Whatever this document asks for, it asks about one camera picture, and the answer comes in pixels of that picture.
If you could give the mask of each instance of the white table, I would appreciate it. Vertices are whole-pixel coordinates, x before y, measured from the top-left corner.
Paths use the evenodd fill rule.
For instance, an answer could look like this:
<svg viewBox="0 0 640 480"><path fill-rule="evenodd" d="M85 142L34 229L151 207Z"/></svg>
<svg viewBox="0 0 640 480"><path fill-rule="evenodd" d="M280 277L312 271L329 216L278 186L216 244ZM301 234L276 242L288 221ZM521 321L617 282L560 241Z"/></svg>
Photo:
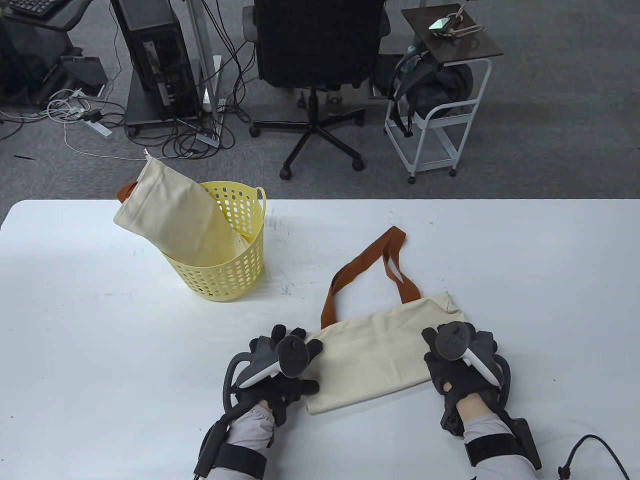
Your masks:
<svg viewBox="0 0 640 480"><path fill-rule="evenodd" d="M1 227L0 478L189 479L232 355L278 322L317 329L334 273L391 225L423 293L448 290L495 333L541 477L590 432L640 476L640 201L274 200L264 277L233 303L194 295L112 223L117 208L27 201ZM378 263L339 296L339 317L398 303ZM442 409L430 383L315 417L299 405L268 478L466 480ZM621 478L598 444L572 470Z"/></svg>

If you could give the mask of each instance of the shoe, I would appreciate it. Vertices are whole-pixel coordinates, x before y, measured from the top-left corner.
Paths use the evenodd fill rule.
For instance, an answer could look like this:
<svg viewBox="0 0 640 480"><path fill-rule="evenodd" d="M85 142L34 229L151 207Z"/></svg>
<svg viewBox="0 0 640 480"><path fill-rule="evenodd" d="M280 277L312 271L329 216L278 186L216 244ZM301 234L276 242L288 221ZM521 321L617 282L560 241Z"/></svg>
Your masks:
<svg viewBox="0 0 640 480"><path fill-rule="evenodd" d="M328 116L342 115L342 94L340 92L327 93L324 106Z"/></svg>

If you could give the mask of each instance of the office chair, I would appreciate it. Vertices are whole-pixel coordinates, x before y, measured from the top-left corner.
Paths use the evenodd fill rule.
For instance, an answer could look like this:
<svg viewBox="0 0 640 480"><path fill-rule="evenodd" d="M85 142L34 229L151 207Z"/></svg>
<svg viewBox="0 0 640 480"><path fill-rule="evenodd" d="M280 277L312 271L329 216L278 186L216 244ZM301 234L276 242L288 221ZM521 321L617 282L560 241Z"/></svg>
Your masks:
<svg viewBox="0 0 640 480"><path fill-rule="evenodd" d="M243 8L244 37L255 44L259 77L274 87L308 88L298 106L307 111L306 122L254 121L249 133L261 129L303 132L280 170L291 179L291 164L313 134L318 134L351 156L356 172L365 164L356 150L326 128L347 120L364 125L365 110L321 120L318 90L352 84L358 88L371 74L380 39L391 32L385 0L255 0Z"/></svg>

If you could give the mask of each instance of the hand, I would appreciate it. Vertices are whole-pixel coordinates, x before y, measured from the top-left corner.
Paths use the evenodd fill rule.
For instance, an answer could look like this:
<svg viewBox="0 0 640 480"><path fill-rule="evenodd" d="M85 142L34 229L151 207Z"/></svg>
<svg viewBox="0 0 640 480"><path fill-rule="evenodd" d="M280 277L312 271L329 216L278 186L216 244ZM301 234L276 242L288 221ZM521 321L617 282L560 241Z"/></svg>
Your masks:
<svg viewBox="0 0 640 480"><path fill-rule="evenodd" d="M476 331L473 325L470 323L467 323L467 325L473 332ZM452 362L442 358L436 349L436 335L437 332L433 328L425 328L422 331L422 338L427 342L431 350L424 355L424 361L427 363L431 373L433 385L438 393L445 397L445 413L440 425L452 435L460 436L464 431L463 421L469 420L475 415L463 408L464 418L461 416L459 412L460 405L465 403L463 399L470 396L474 397L474 394L480 394L482 399L479 397L478 400L484 407L482 411L491 412L483 403L483 399L490 404L495 404L499 390L480 375L474 367L467 366L463 360ZM498 345L493 343L494 352L496 352L497 348Z"/></svg>
<svg viewBox="0 0 640 480"><path fill-rule="evenodd" d="M476 329L470 323L468 327L475 333ZM422 338L427 342L431 351L424 355L424 361L427 363L433 384L440 395L445 395L449 391L459 396L458 400L463 399L469 394L477 393L482 390L498 389L489 383L478 371L467 366L463 360L445 360L436 349L437 332L433 328L425 328L422 331ZM497 344L494 343L494 351L497 350ZM445 389L445 384L451 384L451 390Z"/></svg>
<svg viewBox="0 0 640 480"><path fill-rule="evenodd" d="M276 325L271 332L271 338L278 344L287 335L287 328L284 325ZM291 332L301 339L307 336L307 331L303 328L296 328ZM255 352L258 339L253 339L249 343L251 353ZM322 352L322 342L311 340L307 344L309 350L309 362L311 362L320 352ZM269 409L273 413L276 427L281 426L287 420L287 407L293 402L300 400L302 395L313 395L318 393L320 385L314 380L300 380L299 378L287 378L282 373L275 377L267 377L260 380L255 385L248 388L235 387L232 391L236 399L240 402L242 398L251 396L253 398L267 402Z"/></svg>

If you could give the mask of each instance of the yellow plastic basket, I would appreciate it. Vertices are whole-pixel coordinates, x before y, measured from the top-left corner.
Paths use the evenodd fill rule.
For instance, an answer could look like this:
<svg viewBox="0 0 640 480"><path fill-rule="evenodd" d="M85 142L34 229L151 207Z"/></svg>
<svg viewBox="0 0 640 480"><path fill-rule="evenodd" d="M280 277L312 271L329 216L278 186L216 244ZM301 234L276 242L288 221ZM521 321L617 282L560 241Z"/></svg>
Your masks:
<svg viewBox="0 0 640 480"><path fill-rule="evenodd" d="M250 242L249 247L233 260L212 267L192 267L166 255L164 257L189 288L202 298L232 300L247 293L264 269L262 254L267 196L262 187L252 188L237 182L206 182L201 185L220 205L234 230Z"/></svg>

